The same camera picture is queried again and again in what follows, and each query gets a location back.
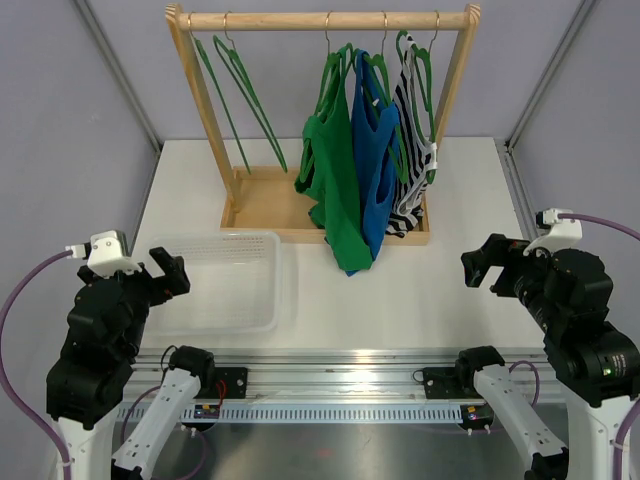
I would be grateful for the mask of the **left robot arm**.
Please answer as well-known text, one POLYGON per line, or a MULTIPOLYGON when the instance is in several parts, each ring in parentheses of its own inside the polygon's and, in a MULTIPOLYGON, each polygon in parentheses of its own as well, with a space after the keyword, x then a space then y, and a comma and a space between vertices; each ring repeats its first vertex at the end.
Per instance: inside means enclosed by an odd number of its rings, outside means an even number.
POLYGON ((182 257, 162 247, 149 254, 163 272, 159 277, 124 255, 109 260, 104 275, 91 264, 78 271, 85 285, 67 316, 60 357, 46 378, 46 411, 62 445, 61 479, 151 478, 180 413, 215 388, 213 354, 177 348, 142 420, 119 449, 112 448, 149 312, 190 290, 182 257))

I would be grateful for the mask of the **green hanger with striped top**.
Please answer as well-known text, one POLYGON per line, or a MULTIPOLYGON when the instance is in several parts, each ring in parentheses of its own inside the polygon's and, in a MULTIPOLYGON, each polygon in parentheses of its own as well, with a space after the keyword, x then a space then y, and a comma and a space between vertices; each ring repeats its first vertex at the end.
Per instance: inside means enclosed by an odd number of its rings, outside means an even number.
MULTIPOLYGON (((431 47, 434 40, 436 39, 438 33, 434 34, 429 46, 431 47)), ((409 34, 407 30, 400 30, 396 36, 396 51, 401 61, 404 60, 405 54, 401 52, 400 49, 400 40, 406 37, 407 41, 407 50, 413 53, 413 56, 410 60, 410 71, 413 72, 417 76, 418 85, 420 88, 422 102, 424 104, 424 109, 428 114, 429 125, 430 125, 430 135, 429 142, 433 147, 433 153, 431 154, 431 161, 429 163, 430 170, 427 172, 426 180, 429 185, 431 185, 436 177, 437 171, 437 162, 436 162, 436 154, 437 154, 437 142, 436 142, 436 127, 434 122, 433 115, 433 101, 432 101, 432 65, 431 65, 431 55, 429 47, 425 49, 423 47, 418 46, 413 40, 412 36, 409 34)))

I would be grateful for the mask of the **black white striped tank top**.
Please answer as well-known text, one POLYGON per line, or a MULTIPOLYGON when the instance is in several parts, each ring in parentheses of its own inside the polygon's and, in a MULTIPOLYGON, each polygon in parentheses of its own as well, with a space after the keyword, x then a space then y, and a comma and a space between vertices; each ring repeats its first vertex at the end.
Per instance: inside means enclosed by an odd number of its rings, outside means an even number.
POLYGON ((386 233, 399 238, 412 232, 423 219, 425 208, 422 200, 429 184, 426 180, 430 170, 433 147, 429 142, 430 125, 424 109, 417 76, 410 71, 413 53, 407 50, 406 37, 400 40, 401 52, 405 54, 400 76, 396 82, 393 100, 398 107, 400 128, 408 158, 408 181, 395 184, 392 209, 386 233))

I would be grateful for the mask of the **green hanger with blue top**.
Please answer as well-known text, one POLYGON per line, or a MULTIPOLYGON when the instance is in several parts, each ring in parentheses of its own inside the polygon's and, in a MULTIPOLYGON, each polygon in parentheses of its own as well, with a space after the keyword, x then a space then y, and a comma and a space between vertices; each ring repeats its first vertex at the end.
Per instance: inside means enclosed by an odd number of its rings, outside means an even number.
MULTIPOLYGON (((383 107, 389 107, 392 104, 392 95, 388 79, 388 71, 386 62, 384 59, 384 47, 388 34, 388 17, 385 11, 382 11, 383 15, 383 31, 384 36, 381 42, 380 52, 373 57, 369 54, 363 56, 363 61, 368 63, 372 69, 372 79, 374 85, 374 92, 371 92, 367 87, 363 88, 364 97, 368 100, 376 118, 379 118, 377 105, 380 104, 383 107)), ((405 184, 408 181, 408 158, 406 153, 405 144, 402 138, 402 132, 400 124, 394 127, 395 138, 398 143, 398 152, 396 155, 391 147, 388 147, 389 156, 394 163, 397 176, 399 180, 405 184)))

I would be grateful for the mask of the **green tank top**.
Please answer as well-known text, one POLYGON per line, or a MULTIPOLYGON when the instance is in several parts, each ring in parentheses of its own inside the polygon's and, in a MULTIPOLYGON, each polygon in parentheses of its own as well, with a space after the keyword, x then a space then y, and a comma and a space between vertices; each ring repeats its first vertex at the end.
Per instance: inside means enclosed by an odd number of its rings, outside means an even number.
POLYGON ((351 276, 372 266, 369 246, 361 233, 359 182, 352 128, 345 93, 346 74, 331 77, 324 116, 312 115, 303 128, 306 150, 294 182, 297 193, 315 201, 309 210, 313 224, 324 231, 338 267, 351 276))

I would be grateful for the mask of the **blue tank top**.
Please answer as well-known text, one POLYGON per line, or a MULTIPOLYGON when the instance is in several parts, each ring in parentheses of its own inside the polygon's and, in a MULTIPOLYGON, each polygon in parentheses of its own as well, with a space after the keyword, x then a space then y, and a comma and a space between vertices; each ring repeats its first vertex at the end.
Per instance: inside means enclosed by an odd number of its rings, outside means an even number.
POLYGON ((386 235, 394 201, 399 155, 396 105, 386 100, 374 66, 364 50, 356 53, 355 92, 351 112, 354 162, 359 182, 361 234, 376 259, 386 235))

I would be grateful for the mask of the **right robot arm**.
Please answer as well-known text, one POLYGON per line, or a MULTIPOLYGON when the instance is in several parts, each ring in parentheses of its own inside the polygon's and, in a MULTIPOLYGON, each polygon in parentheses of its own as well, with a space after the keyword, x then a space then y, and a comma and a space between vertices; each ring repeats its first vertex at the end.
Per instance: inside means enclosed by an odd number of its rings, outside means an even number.
POLYGON ((639 416, 639 349, 606 319, 613 281, 600 258, 492 234, 461 261, 470 288, 479 287, 490 268, 501 268, 492 293, 517 299, 542 330, 565 399, 569 441, 554 436, 512 386, 492 346, 460 352, 456 389, 479 395, 498 416, 525 464, 525 478, 628 478, 629 432, 639 416))

